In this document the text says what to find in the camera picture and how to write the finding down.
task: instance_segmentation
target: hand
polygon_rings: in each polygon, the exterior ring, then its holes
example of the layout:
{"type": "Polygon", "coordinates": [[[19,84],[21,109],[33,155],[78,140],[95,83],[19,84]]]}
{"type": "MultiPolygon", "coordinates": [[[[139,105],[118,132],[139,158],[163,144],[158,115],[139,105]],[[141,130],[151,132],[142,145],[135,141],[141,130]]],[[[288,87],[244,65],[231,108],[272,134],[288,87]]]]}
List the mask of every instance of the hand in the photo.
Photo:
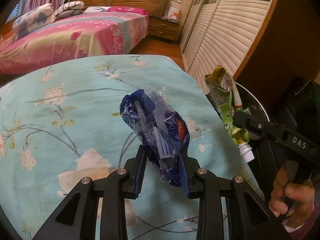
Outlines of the hand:
{"type": "Polygon", "coordinates": [[[313,188],[312,182],[309,181],[303,185],[288,183],[287,171],[282,167],[273,182],[273,191],[271,192],[271,200],[269,202],[269,208],[276,217],[280,214],[284,215],[288,211],[288,206],[281,199],[282,196],[287,196],[299,203],[287,223],[289,227],[297,228],[302,225],[313,212],[315,189],[313,188]]]}

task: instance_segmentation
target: wardrobe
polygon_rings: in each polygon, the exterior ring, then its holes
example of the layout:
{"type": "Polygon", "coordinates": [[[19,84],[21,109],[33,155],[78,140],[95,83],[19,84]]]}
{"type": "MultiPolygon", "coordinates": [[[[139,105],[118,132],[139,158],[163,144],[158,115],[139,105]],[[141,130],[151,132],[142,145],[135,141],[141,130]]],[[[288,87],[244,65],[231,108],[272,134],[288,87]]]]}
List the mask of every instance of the wardrobe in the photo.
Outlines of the wardrobe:
{"type": "Polygon", "coordinates": [[[221,65],[234,76],[259,33],[273,0],[194,0],[180,38],[185,71],[208,93],[204,76],[221,65]]]}

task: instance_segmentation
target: silver bolt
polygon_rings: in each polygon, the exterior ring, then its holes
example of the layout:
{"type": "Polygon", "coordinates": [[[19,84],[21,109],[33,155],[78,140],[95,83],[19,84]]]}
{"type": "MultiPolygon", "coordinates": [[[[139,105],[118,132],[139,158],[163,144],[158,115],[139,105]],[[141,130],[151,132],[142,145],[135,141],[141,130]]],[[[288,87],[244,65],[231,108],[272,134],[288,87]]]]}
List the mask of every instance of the silver bolt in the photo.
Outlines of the silver bolt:
{"type": "Polygon", "coordinates": [[[89,177],[84,177],[81,179],[81,183],[82,184],[88,184],[90,182],[90,178],[89,177]]]}
{"type": "Polygon", "coordinates": [[[126,174],[126,173],[127,173],[127,170],[124,169],[124,168],[121,168],[121,169],[117,170],[117,173],[118,173],[119,175],[123,175],[123,174],[126,174]]]}
{"type": "Polygon", "coordinates": [[[236,183],[242,183],[242,182],[243,182],[243,178],[240,177],[240,176],[236,176],[236,177],[235,177],[235,182],[236,182],[236,183]]]}
{"type": "Polygon", "coordinates": [[[207,170],[205,169],[205,168],[199,168],[198,170],[197,170],[197,172],[199,173],[199,174],[206,174],[207,173],[207,170]]]}

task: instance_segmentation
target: pink floral bedspread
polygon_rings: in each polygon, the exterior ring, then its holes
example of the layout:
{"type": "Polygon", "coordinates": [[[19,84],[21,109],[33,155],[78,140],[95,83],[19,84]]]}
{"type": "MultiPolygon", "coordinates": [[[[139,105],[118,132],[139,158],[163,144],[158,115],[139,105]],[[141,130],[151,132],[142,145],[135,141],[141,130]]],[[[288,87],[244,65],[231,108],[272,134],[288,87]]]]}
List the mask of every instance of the pink floral bedspread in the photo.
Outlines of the pink floral bedspread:
{"type": "Polygon", "coordinates": [[[86,13],[56,21],[14,42],[0,44],[0,73],[24,74],[63,61],[128,54],[148,35],[149,16],[86,13]]]}

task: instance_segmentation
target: bedspread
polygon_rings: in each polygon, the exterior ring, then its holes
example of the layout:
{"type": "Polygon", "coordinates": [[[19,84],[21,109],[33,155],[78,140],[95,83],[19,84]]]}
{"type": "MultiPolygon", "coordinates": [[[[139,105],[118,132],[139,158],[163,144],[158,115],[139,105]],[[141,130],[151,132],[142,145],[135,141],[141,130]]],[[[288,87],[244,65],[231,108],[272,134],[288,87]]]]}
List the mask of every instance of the bedspread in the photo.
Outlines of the bedspread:
{"type": "Polygon", "coordinates": [[[149,16],[87,13],[56,21],[14,42],[0,44],[0,73],[24,74],[63,61],[128,54],[148,35],[149,16]]]}
{"type": "MultiPolygon", "coordinates": [[[[189,132],[198,131],[188,155],[217,176],[242,176],[261,194],[218,114],[196,81],[171,59],[76,59],[0,89],[0,205],[23,239],[35,235],[81,178],[104,178],[136,155],[140,141],[122,120],[119,105],[138,88],[158,87],[189,132]]],[[[128,239],[196,239],[198,205],[182,188],[162,182],[148,161],[139,198],[125,201],[128,239]]]]}

